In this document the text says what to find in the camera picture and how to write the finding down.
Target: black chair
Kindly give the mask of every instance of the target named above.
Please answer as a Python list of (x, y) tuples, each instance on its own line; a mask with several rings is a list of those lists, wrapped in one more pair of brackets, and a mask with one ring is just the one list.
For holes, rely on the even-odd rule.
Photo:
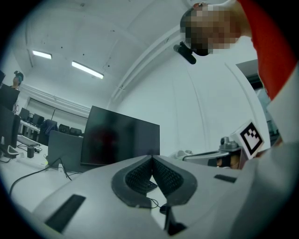
[(81, 136), (82, 130), (81, 129), (76, 129), (76, 128), (71, 128), (70, 129), (70, 135), (73, 136)]
[(57, 127), (57, 122), (46, 119), (43, 124), (41, 125), (41, 131), (38, 136), (38, 142), (48, 146), (49, 144), (49, 136), (52, 130), (59, 131)]
[(58, 129), (59, 129), (59, 132), (62, 132), (64, 134), (69, 134), (70, 133), (70, 127), (69, 126), (60, 124)]

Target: computer monitor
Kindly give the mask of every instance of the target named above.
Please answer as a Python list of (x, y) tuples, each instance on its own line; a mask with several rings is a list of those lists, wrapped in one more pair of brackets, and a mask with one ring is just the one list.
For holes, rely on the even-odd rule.
[(4, 78), (5, 78), (5, 74), (0, 70), (0, 88), (1, 88), (1, 83)]
[(29, 110), (22, 108), (19, 116), (20, 116), (21, 120), (27, 121), (28, 117), (29, 117)]
[(3, 84), (0, 88), (0, 105), (6, 107), (10, 111), (13, 110), (20, 92), (10, 86)]
[(107, 165), (159, 154), (159, 125), (92, 107), (83, 138), (82, 165)]
[(0, 144), (7, 150), (8, 146), (16, 148), (21, 118), (7, 108), (0, 106)]
[(43, 121), (44, 121), (44, 117), (38, 115), (38, 114), (34, 114), (33, 119), (32, 119), (32, 124), (35, 126), (40, 126)]

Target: fluorescent light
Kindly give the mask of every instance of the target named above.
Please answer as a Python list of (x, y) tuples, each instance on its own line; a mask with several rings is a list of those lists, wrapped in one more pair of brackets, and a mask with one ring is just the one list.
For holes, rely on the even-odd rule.
[(36, 56), (41, 56), (41, 57), (44, 57), (44, 58), (47, 58), (47, 59), (52, 59), (51, 54), (43, 53), (43, 52), (36, 51), (36, 50), (33, 50), (32, 53), (33, 53), (33, 55), (36, 55)]
[(79, 63), (77, 63), (77, 62), (74, 62), (74, 61), (71, 62), (71, 65), (74, 66), (74, 67), (76, 67), (76, 68), (78, 68), (78, 69), (80, 69), (80, 70), (83, 70), (83, 71), (85, 71), (85, 72), (87, 72), (87, 73), (89, 73), (89, 74), (92, 74), (92, 75), (94, 75), (95, 77), (98, 77), (98, 78), (100, 78), (100, 79), (103, 79), (103, 77), (104, 77), (103, 74), (98, 73), (98, 72), (96, 72), (96, 71), (94, 71), (94, 70), (92, 70), (92, 69), (90, 69), (90, 68), (88, 68), (88, 67), (86, 67), (86, 66), (83, 66), (83, 65), (81, 65), (81, 64), (79, 64)]

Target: monitor stand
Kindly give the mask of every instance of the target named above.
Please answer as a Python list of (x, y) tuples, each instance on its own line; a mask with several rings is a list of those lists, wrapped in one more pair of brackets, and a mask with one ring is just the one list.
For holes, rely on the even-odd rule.
[[(6, 158), (11, 158), (11, 159), (14, 159), (17, 157), (17, 155), (10, 155), (7, 151), (8, 149), (8, 145), (4, 145), (4, 144), (0, 144), (0, 151), (3, 152), (3, 156), (6, 157)], [(13, 148), (10, 147), (9, 149), (9, 152), (10, 153), (18, 153), (18, 151), (15, 151)]]

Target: ceiling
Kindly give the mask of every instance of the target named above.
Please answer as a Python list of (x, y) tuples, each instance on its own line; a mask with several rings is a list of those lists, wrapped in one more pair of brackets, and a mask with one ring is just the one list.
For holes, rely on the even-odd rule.
[[(27, 78), (35, 76), (28, 81), (30, 84), (44, 78), (48, 84), (72, 85), (109, 100), (124, 76), (130, 75), (131, 66), (137, 66), (140, 56), (157, 41), (165, 44), (169, 37), (161, 36), (177, 27), (181, 15), (194, 3), (195, 0), (45, 1), (24, 22), (23, 31), (16, 36), (19, 42), (14, 53)], [(33, 56), (32, 50), (51, 53), (52, 60)], [(103, 73), (104, 79), (73, 68), (72, 61)]]

